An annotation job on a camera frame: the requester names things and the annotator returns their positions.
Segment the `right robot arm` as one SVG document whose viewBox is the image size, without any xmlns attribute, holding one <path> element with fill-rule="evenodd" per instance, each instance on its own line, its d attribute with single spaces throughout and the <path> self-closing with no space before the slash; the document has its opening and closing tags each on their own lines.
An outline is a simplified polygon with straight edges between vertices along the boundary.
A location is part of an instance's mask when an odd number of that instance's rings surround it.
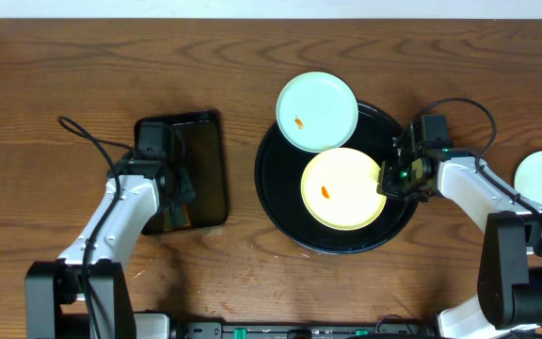
<svg viewBox="0 0 542 339">
<path fill-rule="evenodd" d="M 535 337 L 542 327 L 542 205 L 446 138 L 399 137 L 392 146 L 394 154 L 381 165 L 379 193 L 419 202 L 447 198 L 484 234 L 477 294 L 438 315 L 440 334 Z"/>
</svg>

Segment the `green orange sponge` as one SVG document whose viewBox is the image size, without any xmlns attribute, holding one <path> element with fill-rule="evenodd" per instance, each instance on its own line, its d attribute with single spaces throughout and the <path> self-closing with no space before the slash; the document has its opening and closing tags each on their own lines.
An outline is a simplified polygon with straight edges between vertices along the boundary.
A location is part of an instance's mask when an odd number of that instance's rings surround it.
<svg viewBox="0 0 542 339">
<path fill-rule="evenodd" d="M 166 233 L 189 229 L 191 226 L 192 223 L 186 204 L 175 204 L 165 210 L 164 231 Z"/>
</svg>

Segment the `yellow plate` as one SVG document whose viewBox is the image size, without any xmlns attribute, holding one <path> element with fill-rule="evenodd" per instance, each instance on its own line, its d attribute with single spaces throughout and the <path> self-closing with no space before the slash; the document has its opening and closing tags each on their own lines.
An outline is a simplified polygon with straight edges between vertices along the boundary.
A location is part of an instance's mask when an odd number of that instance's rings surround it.
<svg viewBox="0 0 542 339">
<path fill-rule="evenodd" d="M 324 226 L 355 231 L 375 221 L 387 197 L 377 192 L 380 167 L 351 148 L 317 154 L 305 167 L 300 193 L 308 212 Z"/>
</svg>

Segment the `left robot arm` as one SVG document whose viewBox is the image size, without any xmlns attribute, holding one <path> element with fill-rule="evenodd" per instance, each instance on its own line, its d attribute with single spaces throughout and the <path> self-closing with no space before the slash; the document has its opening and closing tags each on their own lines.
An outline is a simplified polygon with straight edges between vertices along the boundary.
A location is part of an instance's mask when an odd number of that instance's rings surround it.
<svg viewBox="0 0 542 339">
<path fill-rule="evenodd" d="M 52 262 L 24 278 L 30 338 L 183 338 L 164 312 L 134 310 L 124 268 L 151 221 L 180 197 L 183 151 L 138 149 L 111 168 L 104 197 L 87 226 Z"/>
</svg>

